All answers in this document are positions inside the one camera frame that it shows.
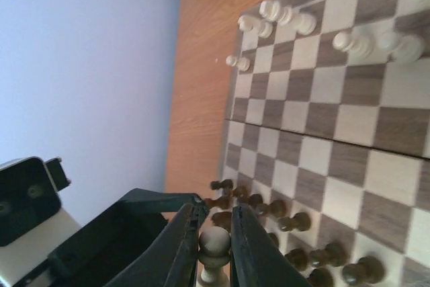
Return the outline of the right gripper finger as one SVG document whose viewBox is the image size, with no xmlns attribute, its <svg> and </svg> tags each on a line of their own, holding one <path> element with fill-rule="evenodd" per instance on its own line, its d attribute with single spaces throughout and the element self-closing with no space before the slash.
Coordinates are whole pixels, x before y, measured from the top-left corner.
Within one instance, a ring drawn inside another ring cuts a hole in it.
<svg viewBox="0 0 430 287">
<path fill-rule="evenodd" d="M 232 209 L 230 285 L 247 287 L 309 286 L 276 247 L 246 204 Z"/>
</svg>

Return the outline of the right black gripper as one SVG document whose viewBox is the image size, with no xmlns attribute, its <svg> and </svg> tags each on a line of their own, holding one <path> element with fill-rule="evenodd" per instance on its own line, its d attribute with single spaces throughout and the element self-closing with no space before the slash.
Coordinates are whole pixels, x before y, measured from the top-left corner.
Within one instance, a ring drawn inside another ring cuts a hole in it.
<svg viewBox="0 0 430 287">
<path fill-rule="evenodd" d="M 193 193 L 133 189 L 49 256 L 53 286 L 193 286 L 208 209 Z"/>
</svg>

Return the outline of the white chess pawn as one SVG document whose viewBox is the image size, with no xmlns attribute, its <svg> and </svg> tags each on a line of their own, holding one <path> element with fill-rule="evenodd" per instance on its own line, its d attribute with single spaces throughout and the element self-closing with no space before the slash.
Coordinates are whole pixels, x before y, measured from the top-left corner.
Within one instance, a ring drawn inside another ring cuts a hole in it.
<svg viewBox="0 0 430 287">
<path fill-rule="evenodd" d="M 230 286 L 223 267 L 230 261 L 231 238 L 222 227 L 204 229 L 199 237 L 198 261 L 203 270 L 197 275 L 196 286 Z"/>
<path fill-rule="evenodd" d="M 420 59 L 425 50 L 422 37 L 416 34 L 385 32 L 378 36 L 378 47 L 387 52 L 393 61 L 398 63 L 413 63 Z"/>
<path fill-rule="evenodd" d="M 333 38 L 332 45 L 335 50 L 346 52 L 351 57 L 367 58 L 375 49 L 375 39 L 370 34 L 339 32 Z"/>
</svg>

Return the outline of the white chess piece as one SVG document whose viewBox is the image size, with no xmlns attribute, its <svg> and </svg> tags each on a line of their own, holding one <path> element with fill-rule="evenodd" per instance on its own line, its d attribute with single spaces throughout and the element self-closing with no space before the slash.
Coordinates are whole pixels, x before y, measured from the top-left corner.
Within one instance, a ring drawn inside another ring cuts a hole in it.
<svg viewBox="0 0 430 287">
<path fill-rule="evenodd" d="M 226 57 L 226 64 L 230 67 L 236 67 L 239 71 L 247 71 L 251 61 L 247 57 L 229 55 Z"/>
</svg>

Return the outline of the white chess king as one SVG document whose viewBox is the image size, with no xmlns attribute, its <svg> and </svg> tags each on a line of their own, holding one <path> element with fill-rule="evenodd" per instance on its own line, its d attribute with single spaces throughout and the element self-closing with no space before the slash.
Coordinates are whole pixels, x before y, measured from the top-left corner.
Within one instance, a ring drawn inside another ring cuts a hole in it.
<svg viewBox="0 0 430 287">
<path fill-rule="evenodd" d="M 311 13 L 294 11 L 278 0 L 264 0 L 259 7 L 260 15 L 269 22 L 284 26 L 290 24 L 301 35 L 310 35 L 316 27 L 316 17 Z"/>
</svg>

